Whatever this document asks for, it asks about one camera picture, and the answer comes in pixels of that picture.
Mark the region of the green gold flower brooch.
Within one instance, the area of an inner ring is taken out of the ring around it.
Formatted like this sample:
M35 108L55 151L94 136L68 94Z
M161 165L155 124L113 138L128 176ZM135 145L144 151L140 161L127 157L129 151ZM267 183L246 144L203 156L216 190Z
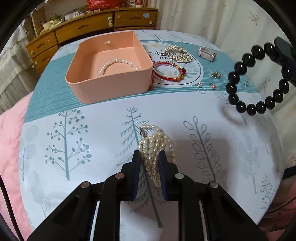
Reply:
M215 79L219 79L222 77L222 74L219 71L215 71L211 73L211 76Z

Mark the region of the pink smart watch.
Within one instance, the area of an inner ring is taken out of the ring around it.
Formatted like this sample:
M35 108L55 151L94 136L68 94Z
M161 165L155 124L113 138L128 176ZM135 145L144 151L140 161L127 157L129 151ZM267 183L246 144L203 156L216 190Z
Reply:
M199 47L199 49L198 49L198 56L207 60L207 61L213 62L216 55L217 55L217 53L211 51L210 49L207 49L204 47Z

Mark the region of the silver ring pink stone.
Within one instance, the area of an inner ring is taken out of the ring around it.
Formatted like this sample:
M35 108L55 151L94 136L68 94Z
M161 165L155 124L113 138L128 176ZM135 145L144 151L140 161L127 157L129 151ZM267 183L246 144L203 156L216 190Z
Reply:
M199 82L199 83L197 84L197 91L198 91L199 93L201 93L201 94L205 94L205 93L206 93L206 90L205 90L205 88L203 87L202 82Z

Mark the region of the pink plastic tray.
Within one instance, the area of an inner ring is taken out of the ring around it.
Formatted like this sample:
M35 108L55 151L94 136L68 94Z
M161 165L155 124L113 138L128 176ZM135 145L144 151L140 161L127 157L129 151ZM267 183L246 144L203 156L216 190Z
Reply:
M65 80L84 104L145 93L153 63L134 31L114 32L84 40Z

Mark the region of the small blue flower earring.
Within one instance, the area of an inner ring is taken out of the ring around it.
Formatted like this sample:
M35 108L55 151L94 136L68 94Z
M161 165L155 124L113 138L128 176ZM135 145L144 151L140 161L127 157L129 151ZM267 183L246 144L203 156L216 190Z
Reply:
M249 80L246 79L245 82L244 82L244 85L245 85L245 86L248 86L249 84L250 84L250 83L249 83Z

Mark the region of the white floral curtain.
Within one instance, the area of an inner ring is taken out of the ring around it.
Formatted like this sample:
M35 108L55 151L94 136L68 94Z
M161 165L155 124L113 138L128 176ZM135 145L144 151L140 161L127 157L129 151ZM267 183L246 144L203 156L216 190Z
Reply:
M273 43L281 37L288 43L288 37L278 24L254 1L145 1L145 6L157 8L157 28L183 32L204 37L227 54L234 62L242 61L245 53L251 53L254 45ZM263 98L278 88L280 66L269 57L256 61L254 68L248 68L248 77ZM290 91L273 113L295 111L295 87Z

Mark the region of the pink quilt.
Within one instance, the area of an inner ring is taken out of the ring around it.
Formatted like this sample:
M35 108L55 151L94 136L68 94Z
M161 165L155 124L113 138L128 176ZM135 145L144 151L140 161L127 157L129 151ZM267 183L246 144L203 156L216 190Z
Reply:
M32 233L25 213L20 190L19 147L24 117L32 93L23 97L12 108L1 114L0 162L1 177L4 181L12 209L24 239Z

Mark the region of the white lace bed cover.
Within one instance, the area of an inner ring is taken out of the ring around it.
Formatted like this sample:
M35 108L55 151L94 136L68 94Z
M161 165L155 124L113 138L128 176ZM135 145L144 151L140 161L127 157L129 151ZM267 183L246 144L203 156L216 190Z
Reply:
M1 51L1 113L31 93L40 77L27 53L30 37L22 21Z

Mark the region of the wooden desk with drawers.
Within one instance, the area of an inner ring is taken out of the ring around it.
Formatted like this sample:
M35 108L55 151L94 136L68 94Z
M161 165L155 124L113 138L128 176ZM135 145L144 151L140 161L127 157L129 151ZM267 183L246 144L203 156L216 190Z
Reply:
M122 7L85 14L65 21L32 40L27 52L34 68L42 74L60 47L100 33L155 29L158 9Z

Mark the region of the white mug on desk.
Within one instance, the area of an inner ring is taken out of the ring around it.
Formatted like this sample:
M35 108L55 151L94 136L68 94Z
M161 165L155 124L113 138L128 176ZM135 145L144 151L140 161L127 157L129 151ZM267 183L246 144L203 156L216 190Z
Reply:
M54 21L48 21L46 23L43 24L43 30L44 31L47 31L49 30L49 28L51 28L54 24Z

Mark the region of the red plastic bag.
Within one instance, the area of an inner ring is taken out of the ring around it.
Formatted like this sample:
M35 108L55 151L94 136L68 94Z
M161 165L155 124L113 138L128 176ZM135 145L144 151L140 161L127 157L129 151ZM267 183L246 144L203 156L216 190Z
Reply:
M125 0L87 0L88 10L95 11L97 9L114 9L122 7Z

